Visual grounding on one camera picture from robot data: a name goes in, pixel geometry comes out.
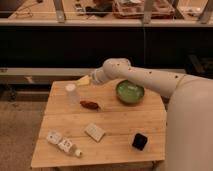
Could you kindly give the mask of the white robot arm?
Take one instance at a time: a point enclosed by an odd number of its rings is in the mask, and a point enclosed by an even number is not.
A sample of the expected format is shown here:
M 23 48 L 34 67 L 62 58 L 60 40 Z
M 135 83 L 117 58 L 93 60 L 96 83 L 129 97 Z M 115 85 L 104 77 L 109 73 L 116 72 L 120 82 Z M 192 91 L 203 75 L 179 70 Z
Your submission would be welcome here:
M 213 171 L 213 79 L 109 58 L 77 84 L 104 85 L 117 79 L 160 97 L 166 113 L 164 171 Z

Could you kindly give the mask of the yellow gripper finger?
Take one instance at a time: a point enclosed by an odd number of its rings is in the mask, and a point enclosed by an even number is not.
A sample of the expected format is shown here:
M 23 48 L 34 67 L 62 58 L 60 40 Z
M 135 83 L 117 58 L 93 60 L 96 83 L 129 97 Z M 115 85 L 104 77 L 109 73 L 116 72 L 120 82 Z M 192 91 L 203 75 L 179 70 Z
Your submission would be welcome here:
M 86 75 L 76 81 L 77 86 L 87 86 L 90 84 L 90 76 Z

